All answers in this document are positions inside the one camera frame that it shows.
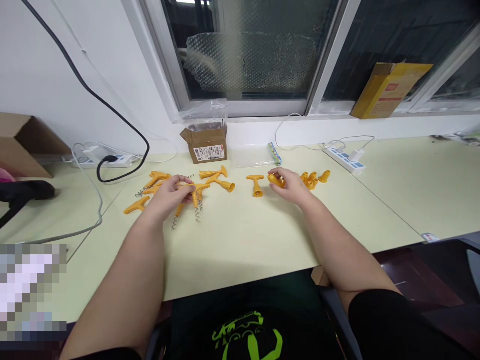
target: hand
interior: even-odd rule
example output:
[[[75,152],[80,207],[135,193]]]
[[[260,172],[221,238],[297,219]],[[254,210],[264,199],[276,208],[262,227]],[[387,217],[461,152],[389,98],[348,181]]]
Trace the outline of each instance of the hand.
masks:
[[[180,182],[193,184],[192,180],[183,175],[175,175],[165,180],[153,196],[153,199],[150,200],[142,215],[145,215],[144,217],[152,217],[156,221],[165,221],[180,203],[191,203],[195,186],[180,188],[182,186],[178,184]]]
[[[277,179],[283,178],[286,182],[285,188],[281,188],[274,183],[270,183],[271,189],[290,203],[299,207],[306,205],[316,197],[310,192],[304,184],[300,175],[283,167],[276,167],[268,172],[275,174]]]

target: white power strip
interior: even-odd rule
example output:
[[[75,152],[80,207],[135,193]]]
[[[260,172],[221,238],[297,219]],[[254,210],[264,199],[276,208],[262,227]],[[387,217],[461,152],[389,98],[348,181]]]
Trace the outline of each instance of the white power strip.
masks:
[[[138,157],[132,156],[132,155],[118,155],[114,154],[113,156],[117,157],[118,160],[115,162],[104,162],[101,165],[101,168],[129,168],[131,167],[134,162],[138,161]],[[78,168],[77,163],[73,161],[72,166],[75,168]],[[80,166],[84,169],[96,169],[97,166],[99,165],[98,162],[94,162],[93,160],[87,158],[86,161],[80,162]]]
[[[330,146],[323,150],[325,154],[342,165],[349,172],[361,174],[367,167],[359,161],[350,161],[348,154],[341,150],[337,150],[335,146]]]

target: barcode label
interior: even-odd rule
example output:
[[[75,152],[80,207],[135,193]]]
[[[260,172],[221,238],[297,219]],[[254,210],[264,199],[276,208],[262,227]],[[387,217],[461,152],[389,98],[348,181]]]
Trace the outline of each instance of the barcode label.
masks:
[[[196,159],[198,161],[208,161],[225,158],[223,145],[194,147],[193,150],[195,151]]]

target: cardboard box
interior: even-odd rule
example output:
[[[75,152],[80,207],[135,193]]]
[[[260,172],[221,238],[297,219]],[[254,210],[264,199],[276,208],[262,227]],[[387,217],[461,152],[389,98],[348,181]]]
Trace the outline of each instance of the cardboard box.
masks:
[[[211,124],[200,124],[195,127],[201,129],[207,128],[208,125]],[[227,130],[226,124],[215,130],[191,131],[186,128],[180,136],[187,142],[194,164],[213,163],[228,158]]]
[[[0,168],[14,178],[49,178],[32,156],[67,155],[70,148],[43,122],[29,115],[0,112]]]
[[[431,64],[378,62],[350,115],[359,119],[390,117]]]

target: yellow cardboard box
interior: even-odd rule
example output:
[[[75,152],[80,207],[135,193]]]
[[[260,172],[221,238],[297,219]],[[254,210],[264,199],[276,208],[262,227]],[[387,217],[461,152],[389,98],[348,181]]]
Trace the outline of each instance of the yellow cardboard box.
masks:
[[[432,64],[378,62],[350,115],[359,119],[390,117]]]

